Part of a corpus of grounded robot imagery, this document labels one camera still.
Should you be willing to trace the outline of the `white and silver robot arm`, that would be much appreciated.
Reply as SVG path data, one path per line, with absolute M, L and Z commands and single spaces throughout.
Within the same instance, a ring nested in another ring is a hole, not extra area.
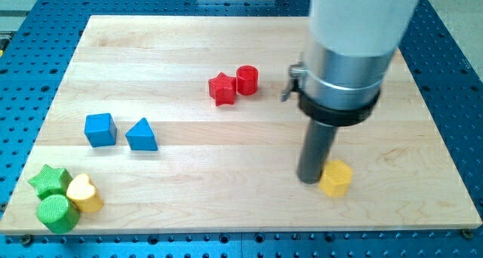
M 419 0 L 311 0 L 299 108 L 333 127 L 364 121 Z

